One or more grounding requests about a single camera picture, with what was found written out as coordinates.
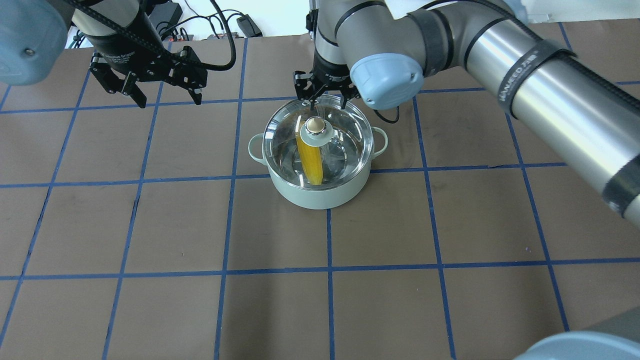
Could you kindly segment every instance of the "light blue joint cap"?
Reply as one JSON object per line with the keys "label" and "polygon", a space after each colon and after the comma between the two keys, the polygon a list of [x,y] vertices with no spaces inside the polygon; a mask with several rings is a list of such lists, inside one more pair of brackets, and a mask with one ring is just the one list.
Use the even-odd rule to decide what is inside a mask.
{"label": "light blue joint cap", "polygon": [[638,360],[640,343],[596,331],[549,336],[514,360]]}
{"label": "light blue joint cap", "polygon": [[49,75],[65,47],[67,27],[47,1],[0,5],[0,82],[35,84]]}
{"label": "light blue joint cap", "polygon": [[527,8],[522,4],[522,0],[503,0],[513,10],[513,13],[525,25],[529,24]]}
{"label": "light blue joint cap", "polygon": [[351,80],[364,103],[376,110],[395,108],[420,91],[422,67],[403,54],[369,55],[351,67]]}

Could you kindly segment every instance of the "black strap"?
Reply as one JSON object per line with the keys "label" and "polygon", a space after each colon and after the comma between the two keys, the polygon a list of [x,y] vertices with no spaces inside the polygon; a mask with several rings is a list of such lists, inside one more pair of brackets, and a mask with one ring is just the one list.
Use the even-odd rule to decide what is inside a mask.
{"label": "black strap", "polygon": [[468,71],[467,69],[467,61],[469,60],[469,54],[471,53],[471,48],[473,48],[473,46],[476,44],[476,42],[478,41],[478,39],[484,35],[484,33],[489,30],[490,28],[493,27],[493,25],[496,25],[502,21],[507,20],[507,18],[505,17],[499,17],[498,19],[495,19],[493,21],[491,21],[490,23],[488,23],[487,25],[485,25],[482,29],[480,29],[480,31],[477,32],[477,34],[473,37],[473,39],[471,39],[471,41],[469,42],[469,45],[467,46],[467,50],[465,51],[465,57],[463,58],[463,63],[462,65],[464,66],[465,70]]}
{"label": "black strap", "polygon": [[444,64],[444,66],[441,69],[441,70],[445,70],[451,66],[451,62],[453,61],[453,56],[454,56],[454,50],[456,48],[456,45],[453,43],[453,32],[451,31],[451,25],[449,24],[449,20],[447,20],[447,17],[443,13],[438,11],[438,9],[433,9],[431,12],[436,14],[438,19],[442,21],[442,26],[444,26],[444,31],[447,33],[447,46],[448,46],[447,62]]}
{"label": "black strap", "polygon": [[424,43],[424,70],[423,76],[433,76],[444,68],[447,61],[444,53],[444,41],[442,39],[442,30],[436,17],[431,12],[424,10],[416,10],[406,16],[413,20],[420,28],[422,33],[422,42]]}
{"label": "black strap", "polygon": [[317,33],[320,34],[320,37],[323,38],[324,41],[328,42],[329,44],[331,44],[333,46],[338,46],[338,43],[327,39],[326,36],[322,33],[322,31],[318,30]]}
{"label": "black strap", "polygon": [[640,195],[640,155],[613,175],[602,191],[604,201],[622,217],[625,217],[625,211],[638,195]]}
{"label": "black strap", "polygon": [[363,3],[357,4],[356,6],[350,8],[344,14],[342,14],[342,17],[340,17],[340,20],[338,20],[338,23],[335,25],[335,31],[333,32],[333,35],[335,36],[335,38],[338,38],[338,29],[340,29],[340,25],[342,25],[342,23],[349,16],[352,16],[353,13],[355,13],[355,12],[357,12],[359,10],[362,10],[364,8],[368,8],[370,6],[384,6],[384,7],[387,7],[387,4],[385,4],[383,1],[365,1]]}
{"label": "black strap", "polygon": [[555,41],[544,39],[539,41],[531,50],[527,51],[526,54],[522,55],[522,57],[516,61],[504,76],[498,88],[498,104],[504,112],[515,117],[511,111],[511,106],[513,105],[513,98],[518,92],[520,85],[522,85],[534,70],[558,53],[569,53],[575,56],[573,52],[558,45]]}

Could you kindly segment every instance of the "yellow object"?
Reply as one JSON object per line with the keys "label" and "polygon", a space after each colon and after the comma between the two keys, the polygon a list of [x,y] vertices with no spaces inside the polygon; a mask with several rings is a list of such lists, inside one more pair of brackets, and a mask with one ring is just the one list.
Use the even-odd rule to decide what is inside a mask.
{"label": "yellow object", "polygon": [[309,146],[300,138],[300,129],[302,129],[302,125],[304,125],[304,123],[304,121],[301,121],[296,127],[296,144],[298,145],[300,162],[302,162],[302,171],[305,172],[305,175],[311,185],[320,185],[323,180],[320,148]]}

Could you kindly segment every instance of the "cooking pot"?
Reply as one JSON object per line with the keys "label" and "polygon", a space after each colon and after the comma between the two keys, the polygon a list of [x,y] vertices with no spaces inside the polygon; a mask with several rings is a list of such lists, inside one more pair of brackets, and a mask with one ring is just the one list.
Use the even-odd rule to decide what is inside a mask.
{"label": "cooking pot", "polygon": [[[373,131],[385,144],[374,151]],[[262,140],[262,157],[252,146]],[[293,100],[272,116],[264,133],[249,141],[249,155],[267,166],[276,189],[295,205],[329,209],[351,200],[364,187],[371,161],[385,152],[384,130],[369,125],[350,102],[322,95],[313,107]]]}

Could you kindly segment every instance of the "grid floor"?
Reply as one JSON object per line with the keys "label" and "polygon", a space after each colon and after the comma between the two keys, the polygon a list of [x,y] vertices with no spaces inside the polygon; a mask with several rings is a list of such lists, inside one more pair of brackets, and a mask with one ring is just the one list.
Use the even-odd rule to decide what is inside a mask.
{"label": "grid floor", "polygon": [[[637,19],[533,28],[640,96]],[[460,69],[396,125],[356,101],[390,138],[367,186],[288,203],[246,145],[313,45],[236,47],[201,106],[104,94],[91,49],[0,87],[0,359],[511,359],[640,306],[638,230]]]}

